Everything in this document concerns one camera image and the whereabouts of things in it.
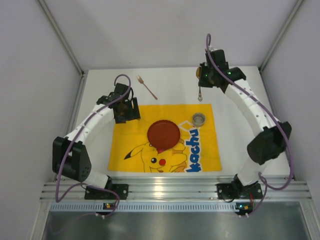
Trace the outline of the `gold spoon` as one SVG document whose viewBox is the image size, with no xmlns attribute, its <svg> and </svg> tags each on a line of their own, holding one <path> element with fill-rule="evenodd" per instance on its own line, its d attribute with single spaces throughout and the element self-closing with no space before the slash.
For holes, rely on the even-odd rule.
<svg viewBox="0 0 320 240">
<path fill-rule="evenodd" d="M 198 101 L 201 102 L 203 100 L 203 97 L 202 97 L 202 91 L 201 91 L 201 86 L 200 86 L 200 79 L 201 79 L 201 69 L 202 67 L 199 66 L 197 69 L 196 69 L 196 77 L 198 79 Z"/>
</svg>

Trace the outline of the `red round plastic plate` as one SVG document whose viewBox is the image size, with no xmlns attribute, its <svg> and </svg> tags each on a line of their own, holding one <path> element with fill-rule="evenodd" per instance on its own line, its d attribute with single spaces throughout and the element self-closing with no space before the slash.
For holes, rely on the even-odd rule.
<svg viewBox="0 0 320 240">
<path fill-rule="evenodd" d="M 148 142 L 157 150 L 173 148 L 180 140 L 179 127 L 170 120 L 158 120 L 147 130 Z"/>
</svg>

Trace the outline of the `rose gold fork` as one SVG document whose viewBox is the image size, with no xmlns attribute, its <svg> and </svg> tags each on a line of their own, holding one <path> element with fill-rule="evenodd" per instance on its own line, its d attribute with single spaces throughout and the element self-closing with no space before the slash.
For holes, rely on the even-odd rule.
<svg viewBox="0 0 320 240">
<path fill-rule="evenodd" d="M 148 90 L 148 92 L 152 95 L 152 97 L 153 97 L 155 100 L 158 100 L 157 96 L 147 87 L 147 85 L 145 84 L 145 82 L 144 82 L 144 80 L 141 78 L 141 76 L 140 76 L 140 75 L 137 75 L 136 78 L 137 78 L 138 82 L 139 82 L 140 84 L 142 84 L 142 85 Z"/>
</svg>

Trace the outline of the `speckled ceramic cup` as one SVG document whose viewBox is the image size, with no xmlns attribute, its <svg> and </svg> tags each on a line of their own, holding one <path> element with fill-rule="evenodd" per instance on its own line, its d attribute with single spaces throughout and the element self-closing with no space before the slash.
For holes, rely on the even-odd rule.
<svg viewBox="0 0 320 240">
<path fill-rule="evenodd" d="M 206 121 L 206 116 L 201 113 L 201 112 L 197 112 L 192 116 L 192 124 L 196 127 L 202 127 L 205 124 Z"/>
</svg>

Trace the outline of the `yellow Pikachu cloth placemat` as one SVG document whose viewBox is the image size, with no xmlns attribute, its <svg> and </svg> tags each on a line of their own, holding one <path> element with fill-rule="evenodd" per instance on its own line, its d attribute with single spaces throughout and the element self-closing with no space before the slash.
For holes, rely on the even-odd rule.
<svg viewBox="0 0 320 240">
<path fill-rule="evenodd" d="M 130 173 L 200 173 L 222 170 L 210 104 L 141 105 L 141 118 L 116 124 L 113 131 L 108 170 Z M 195 127 L 192 116 L 205 115 L 205 123 Z M 147 138 L 156 121 L 169 120 L 180 130 L 176 146 L 156 149 Z"/>
</svg>

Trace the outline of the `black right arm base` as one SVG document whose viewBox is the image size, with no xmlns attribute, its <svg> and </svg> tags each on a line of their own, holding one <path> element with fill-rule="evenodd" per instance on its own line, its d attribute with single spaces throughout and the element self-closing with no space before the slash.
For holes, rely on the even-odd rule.
<svg viewBox="0 0 320 240">
<path fill-rule="evenodd" d="M 242 191 L 235 189 L 231 183 L 218 183 L 216 190 L 217 198 L 227 202 L 231 200 L 259 200 L 263 196 L 263 191 L 259 183 Z"/>
</svg>

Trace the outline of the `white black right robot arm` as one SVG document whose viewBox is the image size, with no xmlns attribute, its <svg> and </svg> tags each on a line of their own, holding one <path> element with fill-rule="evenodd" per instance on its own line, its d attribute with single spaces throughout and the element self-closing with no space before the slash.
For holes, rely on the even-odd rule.
<svg viewBox="0 0 320 240">
<path fill-rule="evenodd" d="M 246 75 L 238 67 L 229 67 L 222 49 L 209 48 L 205 57 L 196 70 L 198 86 L 220 89 L 235 103 L 253 132 L 254 138 L 246 147 L 248 159 L 234 177 L 242 186 L 250 186 L 258 181 L 259 173 L 269 162 L 285 152 L 292 127 L 262 107 Z"/>
</svg>

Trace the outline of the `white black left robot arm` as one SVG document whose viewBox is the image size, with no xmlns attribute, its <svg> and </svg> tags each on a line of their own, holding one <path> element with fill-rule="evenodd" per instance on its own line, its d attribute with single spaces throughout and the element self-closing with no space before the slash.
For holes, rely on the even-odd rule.
<svg viewBox="0 0 320 240">
<path fill-rule="evenodd" d="M 101 160 L 89 155 L 88 147 L 109 123 L 125 124 L 140 119 L 138 100 L 133 89 L 116 83 L 114 91 L 101 96 L 89 115 L 65 137 L 56 137 L 52 144 L 52 170 L 86 185 L 109 189 L 111 177 L 99 169 Z"/>
</svg>

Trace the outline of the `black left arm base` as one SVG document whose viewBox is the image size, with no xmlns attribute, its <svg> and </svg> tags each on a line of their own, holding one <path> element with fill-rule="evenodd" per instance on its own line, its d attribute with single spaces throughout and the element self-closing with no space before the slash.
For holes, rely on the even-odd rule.
<svg viewBox="0 0 320 240">
<path fill-rule="evenodd" d="M 126 200 L 129 193 L 128 184 L 113 184 L 110 191 L 100 190 L 87 186 L 85 188 L 85 200 Z"/>
</svg>

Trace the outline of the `aluminium mounting rail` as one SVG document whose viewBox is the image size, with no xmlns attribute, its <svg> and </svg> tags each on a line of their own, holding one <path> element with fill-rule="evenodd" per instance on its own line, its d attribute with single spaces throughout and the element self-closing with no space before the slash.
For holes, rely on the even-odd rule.
<svg viewBox="0 0 320 240">
<path fill-rule="evenodd" d="M 230 183 L 227 177 L 114 177 L 113 183 L 127 184 L 128 195 L 126 201 L 156 201 L 156 202 L 217 202 L 217 184 Z M 269 178 L 267 182 L 273 187 L 281 187 L 285 183 L 284 178 Z M 66 179 L 60 184 L 59 194 L 63 194 L 76 182 Z M 40 194 L 40 201 L 55 200 L 56 183 L 46 182 Z M 73 188 L 63 199 L 64 201 L 85 200 L 85 190 L 81 186 Z M 266 202 L 295 202 L 308 201 L 312 196 L 305 181 L 291 181 L 284 190 L 268 189 Z"/>
</svg>

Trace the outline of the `right aluminium frame post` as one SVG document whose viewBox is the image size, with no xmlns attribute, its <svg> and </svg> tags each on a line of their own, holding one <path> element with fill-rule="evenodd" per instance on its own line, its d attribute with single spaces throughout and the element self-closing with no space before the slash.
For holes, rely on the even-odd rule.
<svg viewBox="0 0 320 240">
<path fill-rule="evenodd" d="M 290 26 L 292 25 L 293 21 L 299 14 L 301 8 L 305 4 L 305 0 L 296 0 L 293 4 L 293 7 L 289 11 L 289 14 L 286 16 L 284 22 L 282 23 L 278 33 L 276 34 L 275 38 L 272 41 L 270 48 L 268 49 L 265 57 L 261 65 L 258 67 L 259 73 L 262 74 L 265 68 L 267 67 L 268 63 L 272 59 L 273 55 L 275 54 L 277 48 L 280 46 L 281 42 L 285 38 Z"/>
</svg>

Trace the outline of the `aluminium frame post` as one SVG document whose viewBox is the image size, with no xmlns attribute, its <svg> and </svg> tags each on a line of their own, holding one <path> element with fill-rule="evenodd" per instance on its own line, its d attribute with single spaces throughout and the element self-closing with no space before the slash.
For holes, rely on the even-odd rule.
<svg viewBox="0 0 320 240">
<path fill-rule="evenodd" d="M 292 25 L 293 21 L 299 14 L 301 8 L 305 4 L 305 0 L 296 0 L 293 4 L 293 7 L 289 11 L 289 14 L 286 16 L 284 22 L 282 23 L 278 33 L 276 34 L 275 38 L 272 41 L 270 48 L 268 49 L 265 57 L 261 65 L 258 67 L 259 73 L 262 74 L 265 68 L 267 67 L 268 63 L 272 59 L 273 55 L 275 54 L 277 48 L 280 46 L 281 42 L 285 38 L 290 26 Z"/>
<path fill-rule="evenodd" d="M 45 18 L 48 20 L 51 28 L 53 29 L 55 35 L 57 36 L 59 42 L 61 43 L 63 49 L 65 50 L 66 54 L 70 58 L 73 66 L 77 70 L 78 74 L 82 77 L 85 74 L 85 71 L 81 67 L 79 61 L 77 60 L 72 48 L 70 47 L 65 35 L 63 34 L 59 24 L 57 23 L 54 15 L 52 14 L 49 6 L 47 5 L 45 0 L 35 0 L 38 4 L 39 8 L 43 12 Z"/>
</svg>

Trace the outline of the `left aluminium frame post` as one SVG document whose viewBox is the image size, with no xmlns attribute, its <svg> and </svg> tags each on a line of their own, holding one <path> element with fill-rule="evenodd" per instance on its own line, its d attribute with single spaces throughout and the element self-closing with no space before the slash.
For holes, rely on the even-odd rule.
<svg viewBox="0 0 320 240">
<path fill-rule="evenodd" d="M 79 61 L 77 60 L 72 48 L 70 47 L 65 35 L 63 34 L 59 24 L 57 23 L 54 15 L 52 14 L 49 6 L 47 5 L 45 0 L 35 0 L 38 4 L 39 8 L 43 12 L 45 18 L 48 20 L 51 28 L 53 29 L 55 35 L 57 36 L 59 42 L 61 43 L 63 49 L 65 50 L 66 54 L 70 58 L 73 66 L 77 70 L 78 74 L 82 77 L 85 74 L 85 71 L 81 67 Z"/>
</svg>

